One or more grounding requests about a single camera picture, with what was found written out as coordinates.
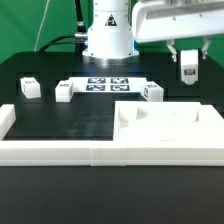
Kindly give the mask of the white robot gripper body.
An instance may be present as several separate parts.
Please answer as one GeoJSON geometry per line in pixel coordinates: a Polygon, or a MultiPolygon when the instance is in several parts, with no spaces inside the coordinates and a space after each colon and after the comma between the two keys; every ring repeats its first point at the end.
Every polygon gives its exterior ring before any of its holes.
{"type": "Polygon", "coordinates": [[[224,0],[139,0],[132,11],[138,43],[224,33],[224,0]]]}

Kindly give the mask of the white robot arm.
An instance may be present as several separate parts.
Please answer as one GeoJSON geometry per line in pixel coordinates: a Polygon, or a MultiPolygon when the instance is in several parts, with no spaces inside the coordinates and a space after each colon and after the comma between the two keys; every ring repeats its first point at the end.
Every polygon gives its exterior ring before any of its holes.
{"type": "Polygon", "coordinates": [[[93,0],[93,23],[87,32],[88,59],[124,60],[138,55],[135,43],[164,41],[176,55],[177,39],[224,33],[224,0],[93,0]]]}

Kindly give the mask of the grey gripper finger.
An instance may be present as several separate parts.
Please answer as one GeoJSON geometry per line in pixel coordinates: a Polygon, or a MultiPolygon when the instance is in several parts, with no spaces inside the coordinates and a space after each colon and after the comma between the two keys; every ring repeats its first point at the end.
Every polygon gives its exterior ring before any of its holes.
{"type": "Polygon", "coordinates": [[[172,54],[173,61],[176,62],[177,61],[177,51],[175,49],[175,40],[174,39],[167,40],[166,45],[172,54]]]}
{"type": "Polygon", "coordinates": [[[204,41],[204,44],[201,48],[201,52],[202,52],[202,58],[206,59],[207,58],[207,52],[208,52],[209,46],[211,44],[211,36],[203,37],[203,41],[204,41]]]}

